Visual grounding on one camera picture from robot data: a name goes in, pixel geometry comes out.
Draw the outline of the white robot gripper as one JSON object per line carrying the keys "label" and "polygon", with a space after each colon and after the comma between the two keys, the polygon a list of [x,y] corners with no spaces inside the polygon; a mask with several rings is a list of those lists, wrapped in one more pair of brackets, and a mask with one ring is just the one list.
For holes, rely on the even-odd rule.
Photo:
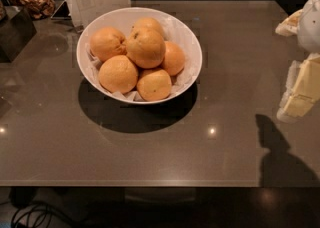
{"label": "white robot gripper", "polygon": [[297,34],[299,45],[311,53],[289,67],[277,112],[280,121],[294,123],[320,100],[320,0],[308,0],[303,9],[279,23],[275,33],[285,37]]}

